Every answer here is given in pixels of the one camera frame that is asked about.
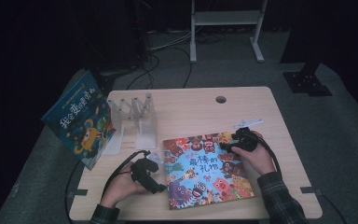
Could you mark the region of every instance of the colorful book cover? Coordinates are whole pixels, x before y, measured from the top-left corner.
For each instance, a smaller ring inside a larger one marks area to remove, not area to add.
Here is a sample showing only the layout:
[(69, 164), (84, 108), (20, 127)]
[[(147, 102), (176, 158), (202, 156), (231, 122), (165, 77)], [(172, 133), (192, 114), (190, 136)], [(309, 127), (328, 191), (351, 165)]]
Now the colorful book cover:
[(110, 116), (106, 97), (88, 71), (42, 120), (91, 170), (115, 132)]
[(241, 157), (219, 146), (231, 140), (212, 133), (163, 141), (171, 210), (255, 196)]

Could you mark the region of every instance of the blue book cover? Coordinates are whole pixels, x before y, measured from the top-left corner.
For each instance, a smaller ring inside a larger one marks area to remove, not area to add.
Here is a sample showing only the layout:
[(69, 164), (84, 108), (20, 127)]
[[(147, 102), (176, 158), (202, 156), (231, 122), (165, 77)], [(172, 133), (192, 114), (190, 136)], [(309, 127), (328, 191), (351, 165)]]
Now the blue book cover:
[(106, 97), (87, 71), (42, 120), (91, 170), (115, 132), (110, 116)]
[(170, 209), (254, 197), (241, 157), (227, 153), (231, 133), (212, 133), (163, 141)]

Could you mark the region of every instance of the black stand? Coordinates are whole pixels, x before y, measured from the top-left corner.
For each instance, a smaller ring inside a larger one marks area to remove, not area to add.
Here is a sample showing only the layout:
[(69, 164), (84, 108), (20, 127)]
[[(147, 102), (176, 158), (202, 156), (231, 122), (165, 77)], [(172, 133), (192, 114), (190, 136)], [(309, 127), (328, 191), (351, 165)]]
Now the black stand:
[(325, 85), (315, 76), (319, 62), (307, 62), (300, 72), (285, 72), (284, 78), (293, 93), (307, 93), (309, 96), (332, 96)]

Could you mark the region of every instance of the round hole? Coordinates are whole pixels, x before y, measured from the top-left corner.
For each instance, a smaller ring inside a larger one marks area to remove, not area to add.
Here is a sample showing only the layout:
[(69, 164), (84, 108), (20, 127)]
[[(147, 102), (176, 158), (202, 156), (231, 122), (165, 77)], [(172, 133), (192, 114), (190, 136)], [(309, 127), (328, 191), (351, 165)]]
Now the round hole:
[(219, 103), (219, 104), (223, 104), (227, 101), (226, 97), (224, 96), (217, 96), (216, 97), (216, 102)]

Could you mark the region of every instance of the plaid sleeve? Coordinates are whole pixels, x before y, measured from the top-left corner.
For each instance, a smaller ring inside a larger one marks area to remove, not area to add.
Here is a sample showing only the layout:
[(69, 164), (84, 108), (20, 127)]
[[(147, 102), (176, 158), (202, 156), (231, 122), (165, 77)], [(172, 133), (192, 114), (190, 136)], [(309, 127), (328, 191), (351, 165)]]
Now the plaid sleeve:
[(94, 214), (92, 215), (90, 224), (111, 224), (115, 223), (118, 217), (118, 213), (120, 213), (120, 209), (118, 208), (107, 208), (103, 207), (100, 204), (94, 210)]
[(292, 198), (277, 172), (262, 175), (257, 179), (270, 223), (308, 223), (301, 205)]

